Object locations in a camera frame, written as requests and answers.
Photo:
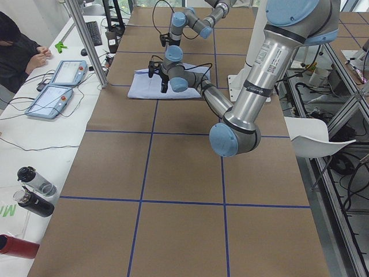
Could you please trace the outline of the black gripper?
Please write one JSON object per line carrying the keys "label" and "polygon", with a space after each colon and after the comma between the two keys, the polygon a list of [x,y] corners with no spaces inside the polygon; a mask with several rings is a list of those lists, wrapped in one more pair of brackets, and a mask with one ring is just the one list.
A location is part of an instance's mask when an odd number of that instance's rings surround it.
{"label": "black gripper", "polygon": [[161,93],[166,93],[168,90],[169,77],[164,73],[160,73],[160,78],[161,78]]}

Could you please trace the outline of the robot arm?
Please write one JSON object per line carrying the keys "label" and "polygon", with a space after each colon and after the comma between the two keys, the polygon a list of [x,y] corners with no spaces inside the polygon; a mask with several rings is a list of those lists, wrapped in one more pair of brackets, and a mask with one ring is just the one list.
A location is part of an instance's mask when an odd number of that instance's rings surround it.
{"label": "robot arm", "polygon": [[230,102],[208,78],[185,69],[180,41],[184,27],[207,38],[215,24],[225,18],[233,1],[212,1],[213,11],[199,18],[194,9],[173,14],[170,31],[162,44],[166,46],[159,71],[165,85],[175,92],[194,88],[210,109],[221,119],[209,133],[216,154],[232,157],[254,150],[261,133],[255,120],[273,88],[289,65],[295,50],[301,46],[332,42],[338,34],[340,1],[267,1],[258,9],[266,17],[265,39],[246,76],[235,103]]}
{"label": "robot arm", "polygon": [[200,35],[200,37],[207,39],[216,23],[227,16],[236,1],[218,0],[206,2],[213,7],[213,10],[204,19],[200,19],[192,7],[185,8],[181,12],[175,12],[172,15],[169,33],[160,36],[162,46],[166,44],[180,46],[183,29],[186,26]]}

